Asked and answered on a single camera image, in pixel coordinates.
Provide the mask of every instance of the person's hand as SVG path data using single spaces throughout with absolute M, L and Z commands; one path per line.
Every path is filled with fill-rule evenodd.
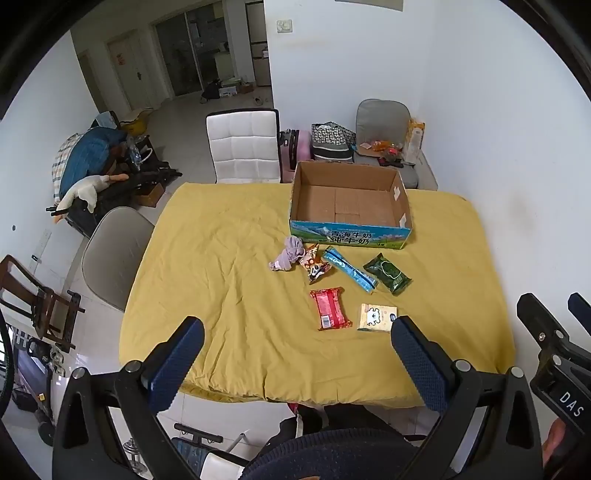
M 560 445 L 560 442 L 564 439 L 564 433 L 566 432 L 566 425 L 560 419 L 554 420 L 554 423 L 550 427 L 548 432 L 548 439 L 542 445 L 542 462 L 544 466 L 550 460 L 550 457 L 556 450 L 556 447 Z

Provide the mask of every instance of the brown wooden chair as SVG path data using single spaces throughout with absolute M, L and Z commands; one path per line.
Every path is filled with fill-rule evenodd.
M 27 280 L 37 287 L 36 293 L 26 288 L 10 273 L 12 265 L 17 267 L 27 278 Z M 70 352 L 70 348 L 76 348 L 74 345 L 72 345 L 74 323 L 76 322 L 76 315 L 78 312 L 85 312 L 84 309 L 80 308 L 79 293 L 68 290 L 67 292 L 72 299 L 66 300 L 51 288 L 43 286 L 12 255 L 7 255 L 0 262 L 0 295 L 4 290 L 12 293 L 15 297 L 19 298 L 31 307 L 31 311 L 28 312 L 0 298 L 1 305 L 4 305 L 9 309 L 31 319 L 33 326 L 35 327 L 35 331 L 37 332 L 37 335 L 40 339 L 47 338 L 49 340 L 53 340 L 56 343 L 56 346 L 65 353 Z M 68 307 L 63 332 L 50 323 L 56 302 L 63 303 Z M 61 338 L 57 337 L 55 333 L 61 333 Z

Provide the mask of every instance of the stuffed goose toy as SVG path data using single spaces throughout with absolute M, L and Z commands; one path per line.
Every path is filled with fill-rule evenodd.
M 124 181 L 129 178 L 129 175 L 122 173 L 120 175 L 90 175 L 78 180 L 70 189 L 66 192 L 61 202 L 57 205 L 56 211 L 66 210 L 72 206 L 74 199 L 79 198 L 84 200 L 88 204 L 88 211 L 93 213 L 96 207 L 98 192 L 105 190 L 111 183 L 115 181 Z M 53 222 L 59 222 L 64 215 L 56 215 L 53 218 Z

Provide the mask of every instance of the patterned bag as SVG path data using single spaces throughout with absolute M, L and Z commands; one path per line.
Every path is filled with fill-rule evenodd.
M 355 133 L 334 122 L 312 124 L 312 153 L 315 160 L 353 161 L 350 146 Z

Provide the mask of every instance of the blue milk carton box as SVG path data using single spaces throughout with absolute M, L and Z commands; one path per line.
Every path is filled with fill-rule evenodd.
M 395 168 L 297 164 L 290 231 L 303 242 L 401 249 L 412 228 L 407 193 Z

